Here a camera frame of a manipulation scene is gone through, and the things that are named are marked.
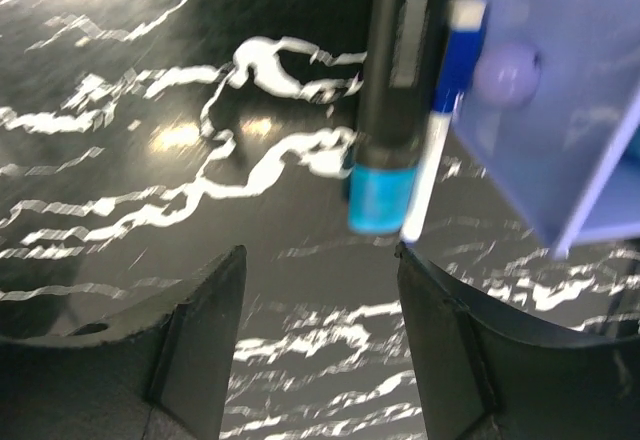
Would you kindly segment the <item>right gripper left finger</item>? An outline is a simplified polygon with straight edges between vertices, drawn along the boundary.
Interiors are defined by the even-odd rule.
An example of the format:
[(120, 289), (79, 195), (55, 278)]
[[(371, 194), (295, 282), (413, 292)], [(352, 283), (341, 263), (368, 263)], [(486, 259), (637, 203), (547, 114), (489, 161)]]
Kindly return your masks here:
[(73, 333), (1, 340), (5, 439), (216, 439), (246, 283), (236, 246)]

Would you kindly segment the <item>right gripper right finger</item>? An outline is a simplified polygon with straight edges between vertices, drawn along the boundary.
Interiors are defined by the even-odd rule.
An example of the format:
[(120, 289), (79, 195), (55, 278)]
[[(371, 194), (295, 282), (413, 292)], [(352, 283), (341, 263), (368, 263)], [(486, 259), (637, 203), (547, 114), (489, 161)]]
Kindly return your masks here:
[(636, 439), (639, 338), (567, 329), (404, 243), (397, 286), (430, 439)]

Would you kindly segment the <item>four-compartment colourful organizer tray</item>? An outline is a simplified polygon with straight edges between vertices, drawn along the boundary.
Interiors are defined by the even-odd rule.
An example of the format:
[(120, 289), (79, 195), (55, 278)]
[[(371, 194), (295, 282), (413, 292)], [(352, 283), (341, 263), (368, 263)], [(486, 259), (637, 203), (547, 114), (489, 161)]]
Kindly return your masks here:
[(639, 0), (486, 0), (453, 128), (551, 256), (639, 235)]

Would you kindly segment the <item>blue capped marker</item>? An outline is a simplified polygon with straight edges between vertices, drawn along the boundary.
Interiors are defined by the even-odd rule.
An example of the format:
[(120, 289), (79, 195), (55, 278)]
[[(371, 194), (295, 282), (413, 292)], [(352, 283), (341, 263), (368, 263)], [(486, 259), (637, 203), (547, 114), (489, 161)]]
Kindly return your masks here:
[(348, 225), (397, 232), (422, 155), (448, 0), (373, 0), (352, 148)]

